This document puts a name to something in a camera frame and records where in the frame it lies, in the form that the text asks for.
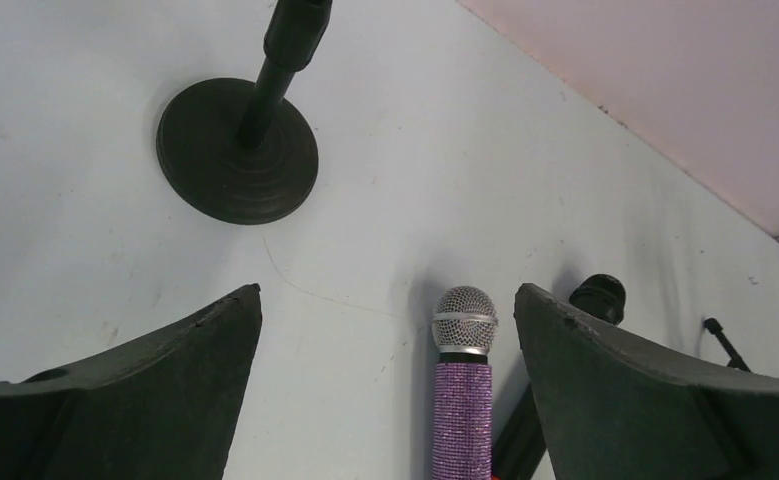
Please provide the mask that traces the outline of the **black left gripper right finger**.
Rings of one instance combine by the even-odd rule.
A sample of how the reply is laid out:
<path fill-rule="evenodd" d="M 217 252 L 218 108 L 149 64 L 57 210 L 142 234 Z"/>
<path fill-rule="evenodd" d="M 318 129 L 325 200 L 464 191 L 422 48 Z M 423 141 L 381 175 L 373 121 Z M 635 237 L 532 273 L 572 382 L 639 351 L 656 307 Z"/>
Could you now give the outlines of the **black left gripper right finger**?
<path fill-rule="evenodd" d="M 681 354 L 526 283 L 514 319 L 559 479 L 779 479 L 779 378 Z"/>

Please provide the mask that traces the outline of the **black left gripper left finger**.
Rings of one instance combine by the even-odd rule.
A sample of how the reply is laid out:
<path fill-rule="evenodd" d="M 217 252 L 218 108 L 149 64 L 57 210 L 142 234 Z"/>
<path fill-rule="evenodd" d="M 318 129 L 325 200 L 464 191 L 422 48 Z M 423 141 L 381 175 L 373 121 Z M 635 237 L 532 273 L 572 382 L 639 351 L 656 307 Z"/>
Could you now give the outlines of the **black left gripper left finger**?
<path fill-rule="evenodd" d="M 144 336 L 0 382 L 0 479 L 219 479 L 259 343 L 242 286 Z"/>

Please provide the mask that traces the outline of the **black small tripod stand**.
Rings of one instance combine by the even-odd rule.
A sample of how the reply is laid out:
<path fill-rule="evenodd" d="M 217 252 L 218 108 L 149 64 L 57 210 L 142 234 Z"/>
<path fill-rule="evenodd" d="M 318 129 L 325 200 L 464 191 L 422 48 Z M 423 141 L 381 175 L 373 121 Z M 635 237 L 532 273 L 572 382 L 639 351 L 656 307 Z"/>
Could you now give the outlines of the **black small tripod stand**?
<path fill-rule="evenodd" d="M 751 372 L 751 369 L 744 361 L 740 353 L 736 350 L 730 340 L 724 333 L 724 329 L 716 318 L 707 318 L 703 321 L 703 327 L 713 335 L 729 357 L 727 366 L 736 370 Z"/>

